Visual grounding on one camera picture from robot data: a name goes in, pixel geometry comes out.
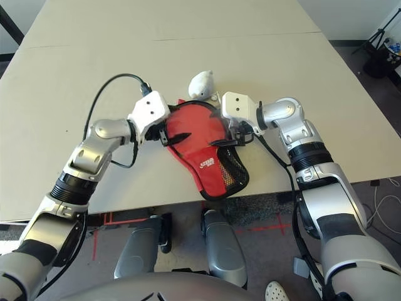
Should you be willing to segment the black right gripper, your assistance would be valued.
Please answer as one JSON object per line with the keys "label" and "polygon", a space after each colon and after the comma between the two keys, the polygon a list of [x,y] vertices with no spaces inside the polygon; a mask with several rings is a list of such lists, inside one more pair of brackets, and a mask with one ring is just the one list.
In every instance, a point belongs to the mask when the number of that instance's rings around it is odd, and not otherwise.
{"label": "black right gripper", "polygon": [[215,140],[209,145],[216,147],[245,146],[254,140],[253,128],[245,121],[234,122],[230,126],[230,132],[233,140]]}

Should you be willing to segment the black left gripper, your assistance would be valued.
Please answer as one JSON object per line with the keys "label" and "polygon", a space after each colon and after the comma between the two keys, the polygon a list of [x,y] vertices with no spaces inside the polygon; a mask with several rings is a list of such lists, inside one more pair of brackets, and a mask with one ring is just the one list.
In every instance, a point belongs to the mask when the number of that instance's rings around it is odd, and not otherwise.
{"label": "black left gripper", "polygon": [[190,132],[176,134],[173,137],[167,137],[165,124],[152,125],[145,134],[147,141],[160,141],[163,146],[174,145],[182,142],[191,136]]}

